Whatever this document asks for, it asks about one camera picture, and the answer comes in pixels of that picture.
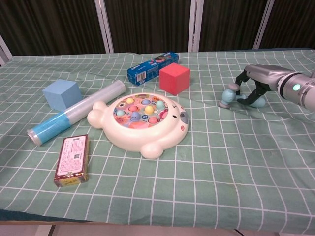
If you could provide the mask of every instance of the barcode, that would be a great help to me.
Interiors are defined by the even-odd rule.
[[[145,71],[143,71],[142,73],[140,74],[137,74],[137,82],[141,81],[141,80],[144,80],[145,78],[147,77],[147,74]]]

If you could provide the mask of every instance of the blue cube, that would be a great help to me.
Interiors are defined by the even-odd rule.
[[[43,93],[50,108],[60,112],[82,100],[77,83],[69,80],[56,80],[43,89]]]

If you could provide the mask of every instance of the transparent tube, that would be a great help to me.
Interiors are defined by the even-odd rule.
[[[86,117],[92,110],[95,102],[103,101],[107,103],[123,94],[125,91],[126,87],[124,83],[117,80],[111,85],[104,87],[100,91],[72,105],[63,112],[35,126],[33,129],[27,130],[27,134],[36,145],[40,146]]]

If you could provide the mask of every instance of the toy seal face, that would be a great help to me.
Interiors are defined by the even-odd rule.
[[[102,128],[109,141],[148,159],[159,158],[178,144],[188,131],[188,115],[177,102],[154,93],[136,93],[109,107],[96,102],[88,122]]]

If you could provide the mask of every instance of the green checkered tablecloth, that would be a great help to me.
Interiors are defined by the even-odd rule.
[[[209,227],[315,234],[315,114],[267,93],[261,109],[222,92],[247,64],[280,65],[310,74],[315,51],[179,53],[190,88],[161,91],[158,78],[135,87],[126,70],[159,54],[13,57],[0,67],[0,208],[40,216],[114,224]],[[37,147],[26,130],[56,114],[42,90],[62,78],[84,96],[125,82],[179,102],[189,131],[159,160],[113,146],[86,118]],[[253,81],[242,85],[249,95]],[[90,137],[89,181],[53,183],[64,137]]]

